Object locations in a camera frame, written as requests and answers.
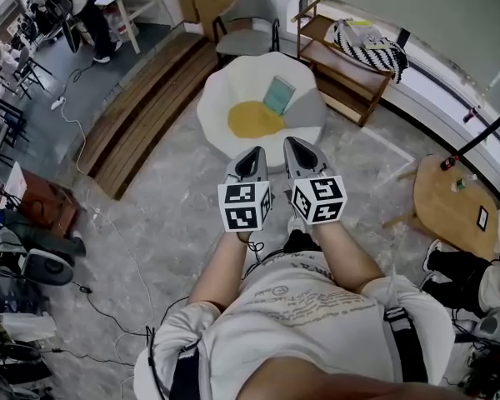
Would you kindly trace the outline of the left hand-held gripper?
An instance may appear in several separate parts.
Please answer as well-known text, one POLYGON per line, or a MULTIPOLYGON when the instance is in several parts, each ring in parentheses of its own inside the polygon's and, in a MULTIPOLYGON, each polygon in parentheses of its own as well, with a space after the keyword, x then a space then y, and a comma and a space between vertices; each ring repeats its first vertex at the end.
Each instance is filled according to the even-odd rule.
POLYGON ((226 232, 261 231, 273 201, 265 150, 256 146, 238 154, 227 165, 217 195, 226 232))

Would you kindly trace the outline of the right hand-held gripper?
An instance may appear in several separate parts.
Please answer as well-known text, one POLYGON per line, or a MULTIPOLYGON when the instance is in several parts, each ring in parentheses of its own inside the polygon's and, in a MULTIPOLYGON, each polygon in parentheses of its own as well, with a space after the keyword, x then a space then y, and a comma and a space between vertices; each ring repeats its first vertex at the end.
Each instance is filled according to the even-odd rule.
POLYGON ((291 204, 307 225, 336 222, 348 196, 343 178, 330 167, 320 148, 299 137, 283 143, 291 204))

